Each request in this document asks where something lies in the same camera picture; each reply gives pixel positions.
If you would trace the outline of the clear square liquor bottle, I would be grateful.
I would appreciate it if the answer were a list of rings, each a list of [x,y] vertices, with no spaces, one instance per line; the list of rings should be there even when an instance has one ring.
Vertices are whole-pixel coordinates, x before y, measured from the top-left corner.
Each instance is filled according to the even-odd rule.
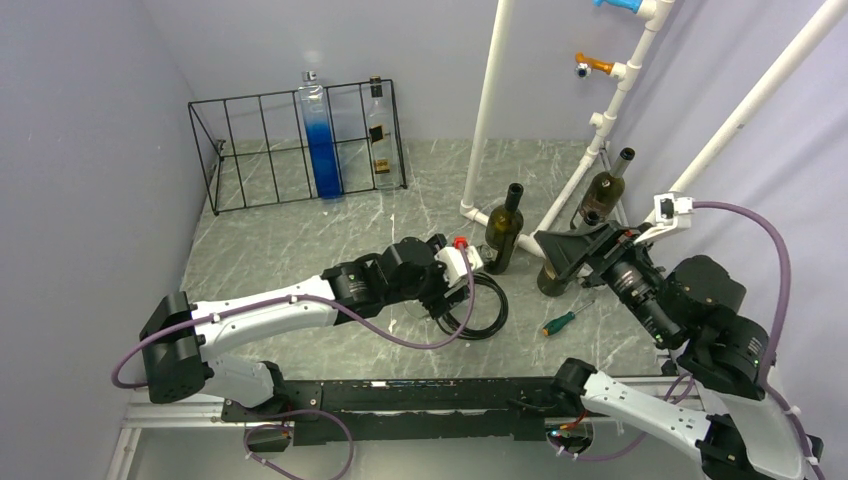
[[[394,190],[402,183],[394,112],[380,76],[370,77],[369,89],[370,107],[366,125],[375,187]]]

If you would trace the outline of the blue rectangular glass bottle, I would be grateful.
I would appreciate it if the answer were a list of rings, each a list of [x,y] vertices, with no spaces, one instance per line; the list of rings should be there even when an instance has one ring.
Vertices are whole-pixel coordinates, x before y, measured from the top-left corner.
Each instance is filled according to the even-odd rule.
[[[298,95],[317,195],[323,199],[338,198],[342,196],[343,188],[326,89],[312,70],[302,72],[302,82]]]

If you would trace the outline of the clear round glass bottle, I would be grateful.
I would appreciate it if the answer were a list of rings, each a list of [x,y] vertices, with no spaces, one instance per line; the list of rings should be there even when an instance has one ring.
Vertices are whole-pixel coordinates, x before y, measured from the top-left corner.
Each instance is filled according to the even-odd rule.
[[[485,244],[483,244],[483,245],[479,245],[479,246],[475,246],[475,247],[478,249],[478,251],[479,251],[479,253],[480,253],[480,255],[481,255],[482,259],[484,260],[484,266],[485,266],[486,261],[490,258],[491,251],[488,249],[487,245],[485,245]],[[480,270],[480,271],[478,271],[478,272],[474,273],[474,275],[475,275],[475,276],[477,276],[477,275],[482,275],[483,273],[484,273],[484,268],[483,268],[482,270]],[[404,303],[404,309],[405,309],[405,311],[406,311],[406,312],[407,312],[410,316],[412,316],[412,317],[413,317],[413,318],[415,318],[415,319],[419,319],[419,320],[435,320],[435,319],[432,319],[432,318],[430,318],[430,317],[428,316],[428,314],[427,314],[426,310],[425,310],[425,309],[424,309],[424,307],[423,307],[423,300],[411,300],[411,301],[407,301],[407,302],[405,302],[405,303]]]

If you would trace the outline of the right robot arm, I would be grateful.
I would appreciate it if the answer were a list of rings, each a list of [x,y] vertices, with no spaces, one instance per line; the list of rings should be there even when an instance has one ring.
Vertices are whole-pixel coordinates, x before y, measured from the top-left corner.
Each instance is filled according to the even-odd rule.
[[[634,426],[697,461],[711,479],[808,478],[822,445],[799,430],[796,415],[766,384],[769,337],[739,312],[744,286],[704,255],[665,271],[652,261],[645,233],[645,226],[610,221],[580,232],[540,231],[535,239],[558,279],[587,268],[585,285],[608,287],[724,411],[666,403],[575,358],[553,377],[553,406],[564,415],[587,410]]]

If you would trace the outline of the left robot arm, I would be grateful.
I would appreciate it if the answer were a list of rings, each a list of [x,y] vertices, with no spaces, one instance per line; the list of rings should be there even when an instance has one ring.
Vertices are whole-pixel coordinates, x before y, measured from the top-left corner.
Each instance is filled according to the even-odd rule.
[[[482,267],[478,249],[463,238],[448,244],[441,235],[407,237],[277,290],[195,303],[183,291],[169,294],[140,332],[148,398],[170,404],[205,394],[275,419],[289,398],[280,368],[238,358],[232,350],[301,329],[366,325],[405,302],[436,319],[470,298]]]

